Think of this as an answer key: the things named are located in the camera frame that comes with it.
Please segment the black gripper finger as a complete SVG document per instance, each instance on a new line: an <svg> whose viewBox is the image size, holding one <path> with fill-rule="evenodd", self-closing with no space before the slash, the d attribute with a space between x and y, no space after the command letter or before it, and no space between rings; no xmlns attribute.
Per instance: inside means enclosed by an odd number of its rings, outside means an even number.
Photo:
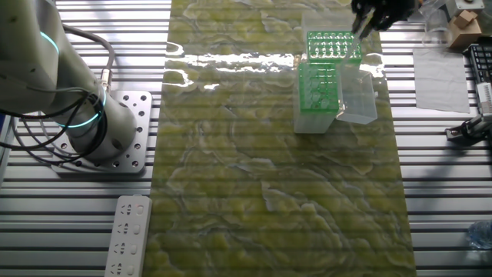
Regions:
<svg viewBox="0 0 492 277"><path fill-rule="evenodd" d="M367 18L367 11L365 10L360 10L358 12L355 12L355 19L352 25L352 33L354 35L363 35L366 31L366 18Z"/></svg>
<svg viewBox="0 0 492 277"><path fill-rule="evenodd" d="M365 17L361 20L361 30L359 39L363 39L369 36L374 30L378 30L381 25L385 24L387 16L383 17Z"/></svg>

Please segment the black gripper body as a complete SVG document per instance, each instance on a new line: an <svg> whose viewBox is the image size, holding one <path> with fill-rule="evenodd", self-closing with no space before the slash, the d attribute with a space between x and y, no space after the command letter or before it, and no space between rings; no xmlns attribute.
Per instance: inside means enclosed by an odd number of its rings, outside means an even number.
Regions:
<svg viewBox="0 0 492 277"><path fill-rule="evenodd" d="M418 10L418 0L352 0L352 11L364 17L371 9L371 24L394 24L408 19Z"/></svg>

